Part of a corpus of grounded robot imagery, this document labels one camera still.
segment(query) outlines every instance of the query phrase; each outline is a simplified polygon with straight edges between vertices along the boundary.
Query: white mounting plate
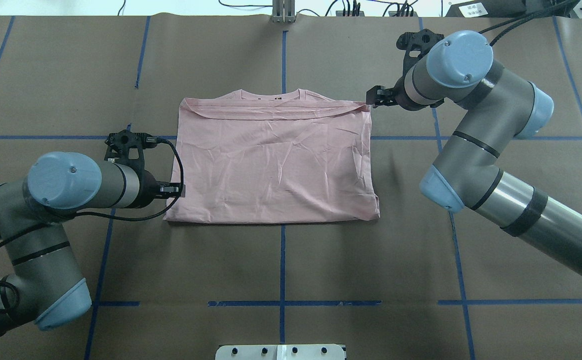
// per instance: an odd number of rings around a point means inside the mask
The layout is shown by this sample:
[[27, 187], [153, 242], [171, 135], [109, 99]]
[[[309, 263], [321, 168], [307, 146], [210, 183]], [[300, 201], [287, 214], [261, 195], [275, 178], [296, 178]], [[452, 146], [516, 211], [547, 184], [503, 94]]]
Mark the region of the white mounting plate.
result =
[[337, 344], [225, 345], [215, 360], [346, 360], [346, 351]]

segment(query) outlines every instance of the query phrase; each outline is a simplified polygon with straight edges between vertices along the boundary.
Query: folded pink shirt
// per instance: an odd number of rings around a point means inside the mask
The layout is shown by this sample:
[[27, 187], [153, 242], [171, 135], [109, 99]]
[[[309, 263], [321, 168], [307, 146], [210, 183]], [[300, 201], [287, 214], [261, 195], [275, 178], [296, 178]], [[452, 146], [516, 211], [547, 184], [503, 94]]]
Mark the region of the folded pink shirt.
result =
[[[176, 147], [186, 197], [165, 219], [205, 224], [377, 219], [370, 142], [371, 114], [363, 102], [304, 89], [185, 98]], [[172, 182], [178, 181], [175, 165]]]

